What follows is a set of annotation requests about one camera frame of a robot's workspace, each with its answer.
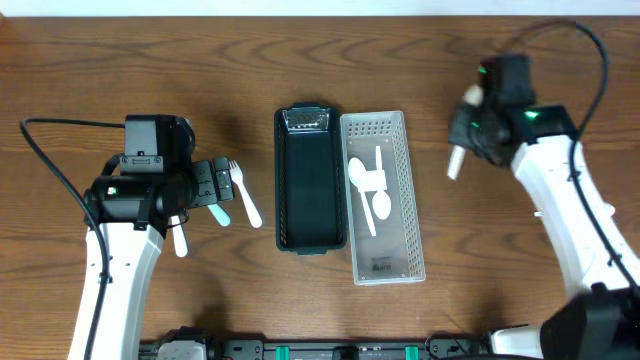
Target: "white wall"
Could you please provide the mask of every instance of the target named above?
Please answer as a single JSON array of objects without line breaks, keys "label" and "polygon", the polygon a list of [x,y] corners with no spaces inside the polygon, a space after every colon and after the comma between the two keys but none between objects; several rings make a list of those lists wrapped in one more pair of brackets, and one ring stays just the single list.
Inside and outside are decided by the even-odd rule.
[{"label": "white wall", "polygon": [[640,0],[0,0],[5,16],[640,15]]}]

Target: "fork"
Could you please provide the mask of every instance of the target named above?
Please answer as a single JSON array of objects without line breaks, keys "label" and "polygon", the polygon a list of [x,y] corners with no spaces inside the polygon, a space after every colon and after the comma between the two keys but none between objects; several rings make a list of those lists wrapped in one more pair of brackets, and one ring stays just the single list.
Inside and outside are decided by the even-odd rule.
[{"label": "fork", "polygon": [[238,166],[238,163],[235,160],[229,162],[229,173],[231,174],[231,180],[238,186],[238,189],[240,189],[242,202],[244,202],[244,208],[247,210],[247,215],[249,215],[249,222],[251,222],[251,226],[259,228],[262,226],[262,218],[260,217],[260,214],[258,214],[258,209],[256,209],[256,206],[253,204],[253,200],[251,200],[251,196],[249,196],[247,188],[244,187],[242,169],[240,169],[240,166]]}]

